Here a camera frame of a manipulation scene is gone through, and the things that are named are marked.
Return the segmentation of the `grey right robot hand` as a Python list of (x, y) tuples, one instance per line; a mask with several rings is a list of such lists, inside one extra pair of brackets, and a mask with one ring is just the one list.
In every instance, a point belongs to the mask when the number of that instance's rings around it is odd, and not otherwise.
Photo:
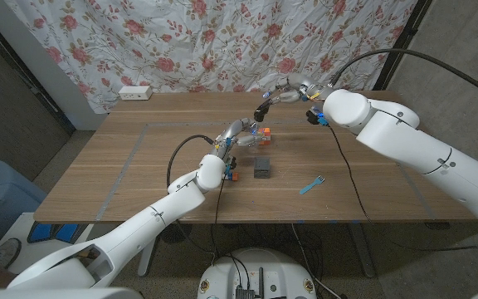
[(292, 73), (279, 79), (262, 97), (272, 105), (290, 104), (300, 100), (323, 101), (333, 92), (332, 86), (324, 86), (308, 76)]

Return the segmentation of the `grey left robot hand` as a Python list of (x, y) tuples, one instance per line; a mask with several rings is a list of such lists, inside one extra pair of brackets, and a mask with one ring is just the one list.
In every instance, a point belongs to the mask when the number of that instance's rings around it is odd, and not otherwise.
[(233, 121), (215, 140), (211, 154), (224, 160), (234, 145), (250, 146), (263, 141), (256, 121), (243, 118)]

